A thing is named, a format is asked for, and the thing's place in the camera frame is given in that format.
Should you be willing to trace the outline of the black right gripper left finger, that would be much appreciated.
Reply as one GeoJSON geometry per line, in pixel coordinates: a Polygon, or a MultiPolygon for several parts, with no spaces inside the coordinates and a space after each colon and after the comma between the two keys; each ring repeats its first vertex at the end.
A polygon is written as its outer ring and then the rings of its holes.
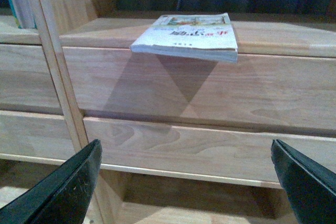
{"type": "Polygon", "coordinates": [[[83,223],[96,187],[102,146],[94,140],[1,208],[1,223],[83,223]]]}

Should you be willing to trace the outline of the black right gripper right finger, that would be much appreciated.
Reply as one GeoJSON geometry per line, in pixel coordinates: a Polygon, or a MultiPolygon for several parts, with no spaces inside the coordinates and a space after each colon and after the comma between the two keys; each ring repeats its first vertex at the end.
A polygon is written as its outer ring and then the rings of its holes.
{"type": "Polygon", "coordinates": [[[335,223],[335,173],[281,140],[271,159],[299,223],[335,223]]]}

